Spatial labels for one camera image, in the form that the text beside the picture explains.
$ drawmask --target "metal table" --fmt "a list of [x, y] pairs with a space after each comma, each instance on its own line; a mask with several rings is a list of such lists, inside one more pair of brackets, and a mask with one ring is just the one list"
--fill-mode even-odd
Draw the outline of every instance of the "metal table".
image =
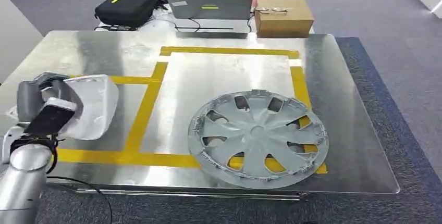
[[[99, 184], [107, 193], [292, 200], [305, 192], [399, 192], [332, 35], [258, 39], [255, 33], [55, 31], [0, 86], [0, 111], [15, 105], [20, 81], [44, 71], [105, 73], [113, 76], [120, 92], [113, 122], [102, 138], [60, 143], [55, 176]], [[326, 167], [277, 190], [239, 188], [201, 171], [187, 148], [191, 117], [221, 94], [251, 89], [311, 103], [329, 135]], [[14, 121], [1, 115], [0, 123], [5, 133]]]

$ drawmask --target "laptop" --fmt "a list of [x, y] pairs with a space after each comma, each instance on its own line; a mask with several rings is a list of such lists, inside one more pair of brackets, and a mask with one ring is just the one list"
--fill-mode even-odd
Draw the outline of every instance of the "laptop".
[[175, 18], [249, 20], [252, 0], [168, 0]]

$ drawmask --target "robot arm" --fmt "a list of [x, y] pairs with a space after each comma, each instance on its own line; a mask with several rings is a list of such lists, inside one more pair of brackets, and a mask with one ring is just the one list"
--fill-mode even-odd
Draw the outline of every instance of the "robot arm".
[[14, 150], [0, 178], [0, 223], [34, 223], [52, 152], [41, 144]]

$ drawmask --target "black backpack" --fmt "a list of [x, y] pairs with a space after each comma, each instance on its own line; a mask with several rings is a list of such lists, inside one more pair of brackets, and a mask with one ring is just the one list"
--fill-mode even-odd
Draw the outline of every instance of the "black backpack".
[[143, 26], [158, 7], [158, 0], [106, 0], [95, 8], [95, 17], [111, 26], [136, 29]]

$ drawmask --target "cardboard box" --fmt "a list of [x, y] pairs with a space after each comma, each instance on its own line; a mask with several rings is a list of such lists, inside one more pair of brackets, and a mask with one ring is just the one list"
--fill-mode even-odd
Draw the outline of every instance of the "cardboard box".
[[[255, 11], [256, 30], [259, 38], [307, 38], [313, 24], [313, 16], [305, 0], [258, 0]], [[286, 13], [273, 11], [284, 8]]]

